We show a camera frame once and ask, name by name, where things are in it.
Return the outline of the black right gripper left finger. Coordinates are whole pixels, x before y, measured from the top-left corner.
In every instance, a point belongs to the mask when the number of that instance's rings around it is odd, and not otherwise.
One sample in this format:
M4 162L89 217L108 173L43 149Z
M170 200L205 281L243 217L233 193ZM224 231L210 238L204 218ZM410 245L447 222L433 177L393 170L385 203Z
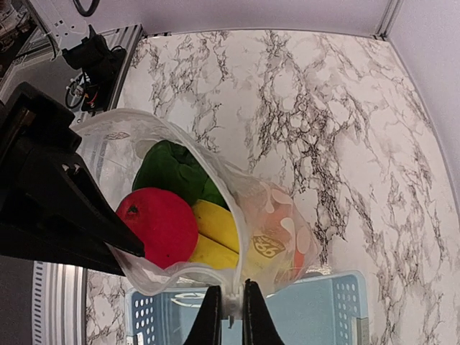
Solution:
M222 294L220 286L207 289L184 345L221 345Z

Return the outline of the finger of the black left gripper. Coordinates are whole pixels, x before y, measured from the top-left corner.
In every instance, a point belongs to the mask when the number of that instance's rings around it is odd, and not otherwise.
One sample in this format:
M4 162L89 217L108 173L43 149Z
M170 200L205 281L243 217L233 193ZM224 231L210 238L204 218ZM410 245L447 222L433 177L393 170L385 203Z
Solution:
M82 229L63 218L43 224L26 218L1 217L1 254L17 259L79 266L123 276L101 230Z
M142 257L144 245L108 204L80 157L29 157L21 171L25 214L36 224L59 219L104 244Z

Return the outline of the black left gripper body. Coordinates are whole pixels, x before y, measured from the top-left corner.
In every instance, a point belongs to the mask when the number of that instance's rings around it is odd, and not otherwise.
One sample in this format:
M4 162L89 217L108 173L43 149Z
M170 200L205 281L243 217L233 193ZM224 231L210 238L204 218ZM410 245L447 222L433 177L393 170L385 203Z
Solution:
M21 171L29 157L78 157L74 116L27 82L1 107L1 217L29 219Z

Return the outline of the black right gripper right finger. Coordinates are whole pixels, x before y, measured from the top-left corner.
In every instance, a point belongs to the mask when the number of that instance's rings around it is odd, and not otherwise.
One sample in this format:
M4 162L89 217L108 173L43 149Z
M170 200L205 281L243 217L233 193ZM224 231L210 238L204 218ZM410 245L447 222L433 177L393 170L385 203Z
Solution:
M246 280L243 299L243 345L283 345L265 298L255 281Z

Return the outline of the yellow toy banana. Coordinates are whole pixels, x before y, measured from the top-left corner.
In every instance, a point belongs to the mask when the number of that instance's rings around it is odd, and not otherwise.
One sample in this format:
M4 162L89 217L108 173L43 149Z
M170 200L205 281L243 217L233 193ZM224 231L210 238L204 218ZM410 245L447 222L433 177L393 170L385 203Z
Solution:
M236 268L239 237L231 212L205 200L198 200L192 209L198 225L198 243L189 261L215 270Z

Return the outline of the red toy apple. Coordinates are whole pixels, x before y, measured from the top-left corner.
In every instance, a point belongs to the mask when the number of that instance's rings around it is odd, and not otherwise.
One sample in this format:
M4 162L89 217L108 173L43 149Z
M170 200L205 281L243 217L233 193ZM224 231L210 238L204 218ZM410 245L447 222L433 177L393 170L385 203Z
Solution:
M121 201L116 214L144 244L145 259L161 269L187 262L198 243L192 208L168 190L136 190Z

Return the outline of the green toy bell pepper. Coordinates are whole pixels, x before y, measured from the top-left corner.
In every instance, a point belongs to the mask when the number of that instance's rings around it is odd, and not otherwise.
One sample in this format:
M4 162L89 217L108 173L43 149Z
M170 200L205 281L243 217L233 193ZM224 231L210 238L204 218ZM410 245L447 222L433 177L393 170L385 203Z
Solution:
M168 140L154 144L145 155L132 184L133 191L141 188L168 190L190 206L203 200L229 208L215 183L191 152Z

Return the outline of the clear zip top bag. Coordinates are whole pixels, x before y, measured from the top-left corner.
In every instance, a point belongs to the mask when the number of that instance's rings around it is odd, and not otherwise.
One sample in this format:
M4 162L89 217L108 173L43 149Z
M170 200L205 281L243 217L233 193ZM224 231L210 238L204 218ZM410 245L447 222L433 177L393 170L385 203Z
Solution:
M128 281L156 295L181 278L235 296L298 280L319 243L288 192L202 147L181 128L131 109L78 124L79 154L145 254L112 249Z

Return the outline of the orange toy orange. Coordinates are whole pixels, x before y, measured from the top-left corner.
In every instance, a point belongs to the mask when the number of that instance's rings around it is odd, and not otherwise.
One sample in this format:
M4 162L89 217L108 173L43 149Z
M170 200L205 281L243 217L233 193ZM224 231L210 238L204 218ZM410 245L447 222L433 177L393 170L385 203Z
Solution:
M274 201L273 212L267 214L264 227L266 235L279 241L285 248L289 278L298 277L314 253L309 226L301 219L292 203Z

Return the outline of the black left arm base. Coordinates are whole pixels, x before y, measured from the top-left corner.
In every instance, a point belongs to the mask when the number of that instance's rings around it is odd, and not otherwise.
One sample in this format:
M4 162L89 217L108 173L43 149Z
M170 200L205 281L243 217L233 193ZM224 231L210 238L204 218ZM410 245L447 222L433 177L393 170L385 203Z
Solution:
M106 111L126 55L125 48L110 48L104 36L89 27L89 36L78 46L63 50L66 63L80 71L66 87L65 106L90 113Z

